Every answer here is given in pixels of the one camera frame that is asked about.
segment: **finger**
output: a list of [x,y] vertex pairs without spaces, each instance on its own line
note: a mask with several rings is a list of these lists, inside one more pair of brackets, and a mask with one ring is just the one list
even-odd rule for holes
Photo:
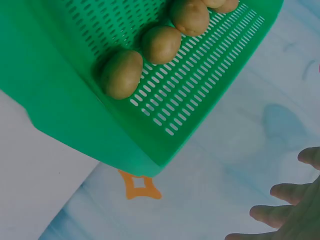
[[320,147],[306,148],[299,153],[298,160],[320,170]]
[[271,190],[271,196],[274,196],[278,199],[284,200],[292,205],[297,205],[301,202],[302,198],[305,196],[306,191],[310,187],[311,183],[307,184],[291,184],[291,183],[282,183],[274,185]]
[[232,233],[225,237],[224,240],[271,240],[276,232],[267,232],[261,234],[241,234]]
[[250,216],[255,220],[265,223],[272,228],[279,229],[288,219],[294,206],[254,206],[250,210]]

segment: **fingernail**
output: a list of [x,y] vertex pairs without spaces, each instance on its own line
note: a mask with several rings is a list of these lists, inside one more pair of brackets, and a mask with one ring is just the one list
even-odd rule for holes
[[299,153],[298,160],[305,164],[308,163],[311,160],[311,157],[316,150],[317,149],[314,147],[306,148],[305,150]]
[[274,196],[277,195],[278,191],[279,191],[279,185],[274,185],[271,189],[270,189],[270,195]]
[[252,218],[256,219],[257,214],[259,213],[259,208],[260,208],[260,206],[253,206],[253,207],[250,209],[249,215],[250,215]]

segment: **perforated basket bottom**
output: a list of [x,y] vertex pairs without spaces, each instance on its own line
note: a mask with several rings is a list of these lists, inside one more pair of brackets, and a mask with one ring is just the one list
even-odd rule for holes
[[159,20],[168,2],[41,1],[58,29],[51,35],[59,35],[54,37],[60,39],[56,43],[62,54],[160,166],[169,162],[218,102],[274,22],[246,0],[229,14],[209,11],[210,24],[204,34],[183,35],[177,56],[168,64],[144,61],[138,89],[130,98],[116,101],[102,93],[91,67],[114,47],[135,48],[138,33]]
[[182,36],[181,49],[172,62],[144,64],[141,84],[129,100],[144,114],[142,118],[147,117],[171,136],[197,114],[199,105],[224,80],[264,23],[264,18],[245,4],[230,15],[210,14],[204,34]]

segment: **plastic basket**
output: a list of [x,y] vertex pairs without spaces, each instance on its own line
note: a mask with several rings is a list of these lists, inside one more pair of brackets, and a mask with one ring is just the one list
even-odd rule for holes
[[[3,4],[13,13],[13,4],[0,5]],[[73,82],[53,79],[51,81],[59,81],[59,87],[66,90],[57,95],[53,92],[56,90],[47,89],[47,94],[41,95],[43,103],[53,96],[58,99],[56,103],[50,100],[50,111],[60,115],[59,121],[46,122],[46,113],[44,108],[40,110],[39,103],[31,104],[26,99],[17,101],[26,107],[37,128],[57,140],[116,168],[152,177],[173,158],[218,102],[271,28],[282,4],[283,0],[241,0],[237,10],[229,14],[210,10],[210,25],[204,34],[183,36],[176,58],[168,64],[144,61],[138,89],[130,98],[117,101],[102,93],[97,83],[97,69],[104,63],[105,56],[119,47],[139,50],[140,34],[157,22],[168,21],[165,13],[170,1],[26,1],[21,9],[26,7],[25,12],[40,25],[37,34],[48,37],[79,79]],[[18,18],[22,28],[23,17]],[[79,81],[84,81],[86,87],[80,87]],[[35,84],[30,79],[29,88],[24,90],[33,88],[34,91]],[[8,94],[15,99],[10,91],[21,92],[17,90],[19,86],[9,82],[2,81],[1,88],[9,90]],[[88,91],[97,99],[84,104]],[[82,102],[70,100],[72,96],[83,96]],[[63,112],[62,99],[72,102]],[[103,127],[105,116],[101,109],[93,111],[94,106],[101,103],[113,118],[108,116]],[[82,114],[85,111],[90,114],[87,122],[75,117],[75,111],[81,108]],[[74,126],[66,119],[73,120]],[[98,134],[98,127],[115,128],[115,125],[121,126],[124,133],[115,130],[112,136],[109,132],[105,136]],[[131,158],[120,159],[125,157],[120,149],[128,151],[126,156]]]

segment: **potato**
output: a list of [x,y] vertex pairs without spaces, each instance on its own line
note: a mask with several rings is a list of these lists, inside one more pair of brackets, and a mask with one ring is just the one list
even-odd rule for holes
[[220,14],[231,13],[237,9],[238,5],[239,0],[226,0],[222,6],[215,8],[214,11]]
[[142,54],[153,64],[171,62],[181,45],[181,33],[171,26],[156,26],[142,37]]
[[199,36],[209,26],[209,11],[201,0],[176,0],[170,11],[173,25],[184,35]]
[[122,100],[137,89],[143,69],[143,58],[137,51],[122,50],[106,64],[101,82],[108,96]]
[[226,0],[202,0],[202,2],[209,8],[216,9],[226,3]]

